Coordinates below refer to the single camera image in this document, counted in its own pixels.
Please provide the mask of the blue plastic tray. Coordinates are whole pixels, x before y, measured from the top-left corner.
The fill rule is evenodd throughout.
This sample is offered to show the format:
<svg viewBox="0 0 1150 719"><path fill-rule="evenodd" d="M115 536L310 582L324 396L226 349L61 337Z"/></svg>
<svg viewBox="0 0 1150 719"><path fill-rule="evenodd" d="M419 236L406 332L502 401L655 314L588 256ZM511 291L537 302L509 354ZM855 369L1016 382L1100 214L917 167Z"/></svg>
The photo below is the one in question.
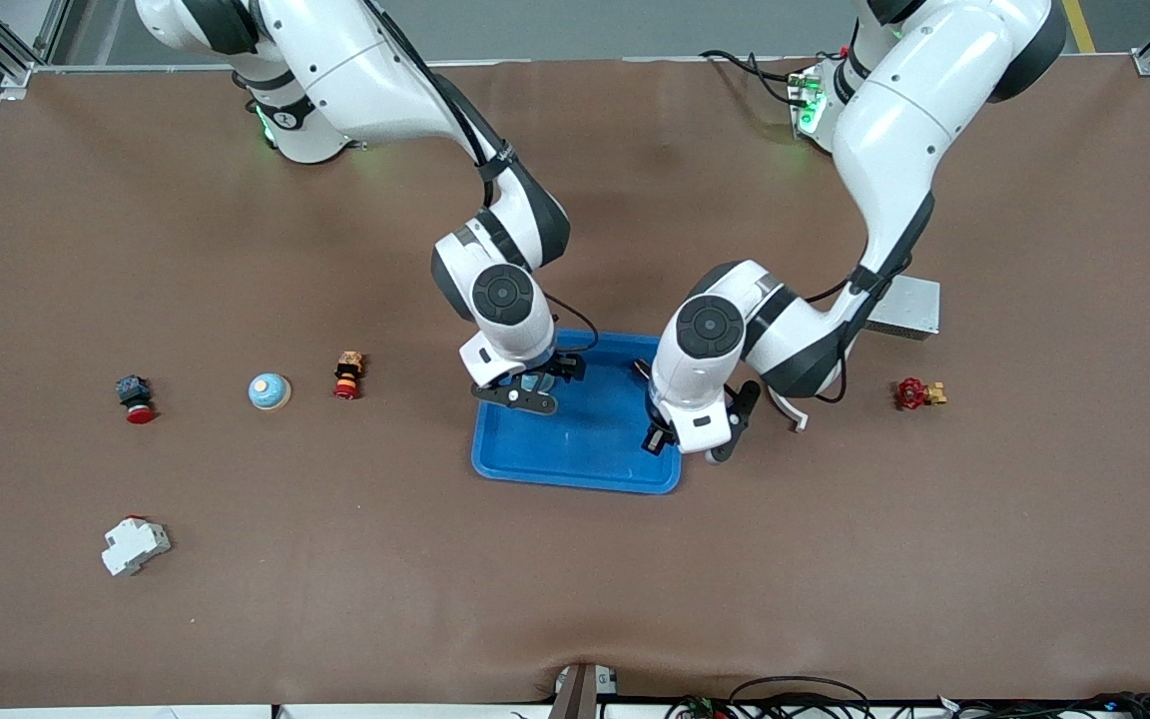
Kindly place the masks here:
<svg viewBox="0 0 1150 719"><path fill-rule="evenodd" d="M642 449L651 420L645 378L635 360L652 360L658 338L603 332L585 355L584 380L555 381L551 415L481 403L470 451L473 468L486 479L661 495L683 476L674 445L654 456Z"/></svg>

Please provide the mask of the white curved plastic arc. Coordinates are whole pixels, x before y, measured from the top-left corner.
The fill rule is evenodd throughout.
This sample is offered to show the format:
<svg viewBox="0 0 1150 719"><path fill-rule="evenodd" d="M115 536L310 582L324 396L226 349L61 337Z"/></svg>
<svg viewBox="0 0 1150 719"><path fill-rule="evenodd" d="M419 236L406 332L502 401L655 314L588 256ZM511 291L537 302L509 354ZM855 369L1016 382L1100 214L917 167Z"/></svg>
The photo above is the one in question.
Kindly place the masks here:
<svg viewBox="0 0 1150 719"><path fill-rule="evenodd" d="M799 410L798 406L793 406L793 401L790 401L788 397L780 395L774 388L766 385L766 393L770 398L772 404L775 405L776 410L785 416L789 421L790 431L792 433L804 433L805 428L808 426L808 415Z"/></svg>

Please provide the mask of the orange emergency stop button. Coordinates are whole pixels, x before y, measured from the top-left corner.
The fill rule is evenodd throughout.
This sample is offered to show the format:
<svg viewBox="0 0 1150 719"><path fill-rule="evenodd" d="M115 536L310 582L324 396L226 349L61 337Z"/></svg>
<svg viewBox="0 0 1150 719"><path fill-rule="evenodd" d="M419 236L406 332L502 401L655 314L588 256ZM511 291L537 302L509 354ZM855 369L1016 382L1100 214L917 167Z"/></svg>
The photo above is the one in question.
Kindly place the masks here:
<svg viewBox="0 0 1150 719"><path fill-rule="evenodd" d="M334 366L334 397L355 400L363 395L366 358L355 351L343 352Z"/></svg>

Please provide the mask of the brown table cover sheet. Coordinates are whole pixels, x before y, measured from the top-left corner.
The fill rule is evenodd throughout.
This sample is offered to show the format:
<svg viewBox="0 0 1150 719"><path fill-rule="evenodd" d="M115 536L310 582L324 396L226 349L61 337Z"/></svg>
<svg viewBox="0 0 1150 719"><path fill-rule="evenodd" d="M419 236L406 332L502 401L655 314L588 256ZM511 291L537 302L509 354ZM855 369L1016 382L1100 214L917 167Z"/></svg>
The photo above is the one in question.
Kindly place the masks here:
<svg viewBox="0 0 1150 719"><path fill-rule="evenodd" d="M223 72L45 74L0 104L0 707L494 704L578 661L664 695L1150 693L1130 60L1063 58L954 141L908 266L940 336L862 334L843 403L802 435L759 406L662 496L473 469L471 331L429 259L475 181L446 141L288 163ZM264 372L292 387L273 412ZM910 376L946 404L898 410ZM113 578L128 515L172 549Z"/></svg>

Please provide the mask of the grey metal box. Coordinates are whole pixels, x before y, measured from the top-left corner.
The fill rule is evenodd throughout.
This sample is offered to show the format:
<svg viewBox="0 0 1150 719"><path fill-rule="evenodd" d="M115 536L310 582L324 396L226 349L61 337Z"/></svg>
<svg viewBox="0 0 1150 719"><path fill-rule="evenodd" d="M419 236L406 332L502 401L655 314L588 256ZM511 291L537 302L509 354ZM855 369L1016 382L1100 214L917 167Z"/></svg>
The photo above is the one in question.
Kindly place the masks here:
<svg viewBox="0 0 1150 719"><path fill-rule="evenodd" d="M940 334L940 282L898 275L871 311L866 330L923 342Z"/></svg>

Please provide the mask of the silver base connector box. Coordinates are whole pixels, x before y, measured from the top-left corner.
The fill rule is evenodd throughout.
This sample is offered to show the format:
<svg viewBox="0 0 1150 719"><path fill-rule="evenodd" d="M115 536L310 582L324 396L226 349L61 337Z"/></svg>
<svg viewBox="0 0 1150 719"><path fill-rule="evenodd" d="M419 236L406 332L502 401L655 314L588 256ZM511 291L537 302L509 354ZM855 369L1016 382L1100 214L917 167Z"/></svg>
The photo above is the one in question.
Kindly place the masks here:
<svg viewBox="0 0 1150 719"><path fill-rule="evenodd" d="M827 68L823 63L791 72L787 81L787 95L793 101L793 124L802 136L816 135L828 94L826 87Z"/></svg>

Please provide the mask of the red mushroom push button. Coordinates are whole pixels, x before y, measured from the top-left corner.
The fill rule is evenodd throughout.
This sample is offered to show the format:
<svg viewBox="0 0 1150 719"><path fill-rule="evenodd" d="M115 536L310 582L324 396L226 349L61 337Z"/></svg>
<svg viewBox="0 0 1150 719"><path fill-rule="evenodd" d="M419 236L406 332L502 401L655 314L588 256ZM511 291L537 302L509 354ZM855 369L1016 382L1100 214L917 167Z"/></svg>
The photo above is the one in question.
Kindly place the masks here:
<svg viewBox="0 0 1150 719"><path fill-rule="evenodd" d="M147 424L156 418L154 393L146 378L139 374L126 374L116 382L118 404L125 410L125 419L131 424Z"/></svg>

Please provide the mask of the white circuit breaker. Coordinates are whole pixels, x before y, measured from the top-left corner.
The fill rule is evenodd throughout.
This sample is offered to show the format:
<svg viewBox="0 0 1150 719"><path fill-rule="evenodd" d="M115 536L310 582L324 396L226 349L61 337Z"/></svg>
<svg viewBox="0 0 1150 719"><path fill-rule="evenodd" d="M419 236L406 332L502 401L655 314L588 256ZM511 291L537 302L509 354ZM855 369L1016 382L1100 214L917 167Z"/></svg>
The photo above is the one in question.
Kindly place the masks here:
<svg viewBox="0 0 1150 719"><path fill-rule="evenodd" d="M125 517L103 538L101 559L113 578L133 576L143 564L172 549L164 527L145 517Z"/></svg>

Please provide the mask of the grey table edge mount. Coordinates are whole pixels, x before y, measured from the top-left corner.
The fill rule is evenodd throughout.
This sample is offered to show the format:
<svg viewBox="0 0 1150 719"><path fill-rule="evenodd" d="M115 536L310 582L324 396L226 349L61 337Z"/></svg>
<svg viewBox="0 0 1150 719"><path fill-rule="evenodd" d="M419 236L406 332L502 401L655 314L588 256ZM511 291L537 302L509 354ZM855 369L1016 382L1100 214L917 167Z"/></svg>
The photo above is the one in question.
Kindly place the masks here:
<svg viewBox="0 0 1150 719"><path fill-rule="evenodd" d="M619 696L619 673L610 666L572 664L558 673L547 719L606 719L606 699Z"/></svg>

